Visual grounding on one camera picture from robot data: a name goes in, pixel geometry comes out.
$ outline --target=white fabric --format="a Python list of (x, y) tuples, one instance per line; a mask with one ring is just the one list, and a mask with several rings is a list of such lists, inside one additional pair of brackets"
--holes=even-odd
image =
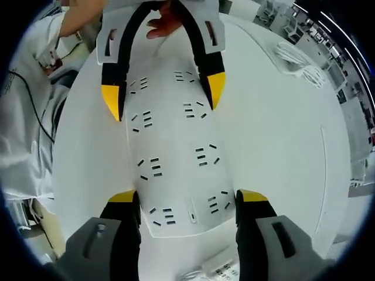
[[(53, 117), (69, 89), (52, 86), (37, 59), (56, 47), (63, 18), (61, 13), (35, 22), (9, 66), (29, 84), (38, 117), (53, 138)], [(7, 198), (53, 197), (52, 146), (25, 83), (9, 74), (0, 96), (0, 179)]]

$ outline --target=white cable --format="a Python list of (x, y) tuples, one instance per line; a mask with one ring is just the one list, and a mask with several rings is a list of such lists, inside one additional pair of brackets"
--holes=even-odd
[(318, 89), (323, 87), (325, 78), (321, 69), (312, 66), (302, 51), (287, 42), (280, 42), (274, 52), (278, 57), (292, 64), (290, 68), (293, 70), (284, 71), (285, 73), (303, 77)]

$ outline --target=hand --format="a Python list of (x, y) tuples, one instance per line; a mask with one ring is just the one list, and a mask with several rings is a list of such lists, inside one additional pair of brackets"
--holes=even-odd
[(159, 12), (160, 19), (152, 19), (147, 23), (147, 26), (155, 28), (147, 33), (148, 39), (168, 36), (182, 25), (181, 21), (171, 11), (171, 0), (162, 2)]

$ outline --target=white garment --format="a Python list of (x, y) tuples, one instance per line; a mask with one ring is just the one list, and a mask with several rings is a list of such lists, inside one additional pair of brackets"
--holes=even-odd
[[(61, 13), (35, 22), (9, 66), (29, 84), (37, 115), (52, 138), (56, 109), (69, 89), (51, 85), (37, 59), (56, 47), (63, 18)], [(53, 197), (52, 147), (25, 83), (8, 74), (0, 96), (0, 179), (8, 199)]]

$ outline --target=white garment piece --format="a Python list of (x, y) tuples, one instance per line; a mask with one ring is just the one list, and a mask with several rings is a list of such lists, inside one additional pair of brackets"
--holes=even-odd
[[(51, 85), (37, 59), (56, 47), (64, 13), (35, 22), (9, 70), (29, 85), (37, 115), (54, 138), (53, 118), (68, 88)], [(0, 179), (7, 199), (53, 197), (51, 140), (35, 116), (25, 83), (8, 74), (0, 96)]]

